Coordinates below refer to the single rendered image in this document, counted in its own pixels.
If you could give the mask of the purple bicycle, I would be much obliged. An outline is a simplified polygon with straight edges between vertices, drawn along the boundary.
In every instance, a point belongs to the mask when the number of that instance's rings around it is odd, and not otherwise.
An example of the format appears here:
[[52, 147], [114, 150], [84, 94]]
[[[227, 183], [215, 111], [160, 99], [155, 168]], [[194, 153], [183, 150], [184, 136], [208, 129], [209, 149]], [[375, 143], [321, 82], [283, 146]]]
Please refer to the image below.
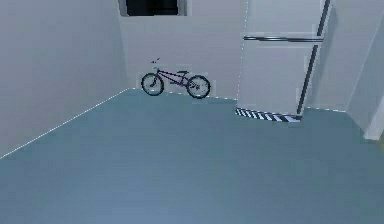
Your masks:
[[[161, 70], [159, 67], [156, 66], [156, 63], [158, 61], [159, 61], [159, 58], [151, 61], [154, 72], [145, 74], [141, 79], [141, 87], [144, 90], [144, 92], [147, 93], [149, 96], [159, 96], [160, 94], [163, 93], [164, 86], [165, 86], [163, 78], [168, 79], [171, 84], [184, 87], [187, 90], [187, 93], [192, 98], [203, 99], [209, 95], [211, 91], [211, 84], [205, 76], [194, 75], [192, 77], [187, 77], [188, 71], [186, 70], [180, 70], [176, 74], [167, 72], [167, 71]], [[157, 82], [160, 82], [160, 89], [157, 93], [155, 93], [153, 90], [148, 90], [145, 87], [145, 80], [148, 79], [149, 77], [153, 77], [153, 81], [150, 84], [151, 87], [154, 87], [157, 84]], [[202, 79], [205, 82], [205, 86], [207, 87], [207, 90], [203, 94], [196, 94], [192, 92], [193, 88], [195, 88], [196, 90], [200, 90], [202, 87], [202, 84], [194, 82], [194, 79]]]

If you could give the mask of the white fridge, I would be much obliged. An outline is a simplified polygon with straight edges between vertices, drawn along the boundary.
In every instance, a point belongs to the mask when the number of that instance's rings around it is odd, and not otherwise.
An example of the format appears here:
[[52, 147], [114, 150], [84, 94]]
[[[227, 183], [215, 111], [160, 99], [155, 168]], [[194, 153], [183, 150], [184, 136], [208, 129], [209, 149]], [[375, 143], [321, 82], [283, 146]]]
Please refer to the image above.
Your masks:
[[279, 122], [298, 122], [297, 107], [324, 0], [245, 0], [236, 113]]

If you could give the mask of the dark window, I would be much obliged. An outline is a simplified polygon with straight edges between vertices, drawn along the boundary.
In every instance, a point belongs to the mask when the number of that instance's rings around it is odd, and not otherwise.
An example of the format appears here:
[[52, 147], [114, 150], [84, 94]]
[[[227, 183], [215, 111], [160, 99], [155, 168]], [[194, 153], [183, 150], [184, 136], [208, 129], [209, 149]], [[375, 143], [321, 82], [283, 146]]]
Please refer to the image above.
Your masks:
[[187, 15], [187, 0], [118, 0], [118, 4], [123, 17]]

